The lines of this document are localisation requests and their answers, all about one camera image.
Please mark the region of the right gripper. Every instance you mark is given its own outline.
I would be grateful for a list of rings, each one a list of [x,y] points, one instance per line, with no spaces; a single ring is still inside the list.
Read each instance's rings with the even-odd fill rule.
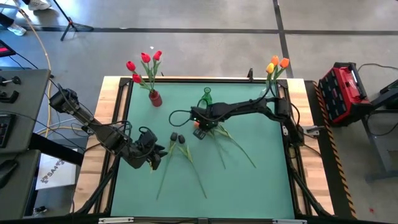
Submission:
[[[190,119],[198,123],[199,129],[194,130],[194,136],[200,140],[204,138],[205,131],[202,129],[213,129],[218,125],[220,109],[218,106],[210,105],[206,108],[192,106]]]

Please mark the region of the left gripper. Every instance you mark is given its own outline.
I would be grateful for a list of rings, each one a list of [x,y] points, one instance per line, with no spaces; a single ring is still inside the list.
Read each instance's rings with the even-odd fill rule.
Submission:
[[[124,150],[124,160],[133,168],[140,168],[143,163],[148,162],[152,170],[157,170],[161,157],[168,154],[165,147],[157,145],[156,149],[156,135],[147,127],[141,126],[139,128],[141,133],[138,140],[129,143]]]

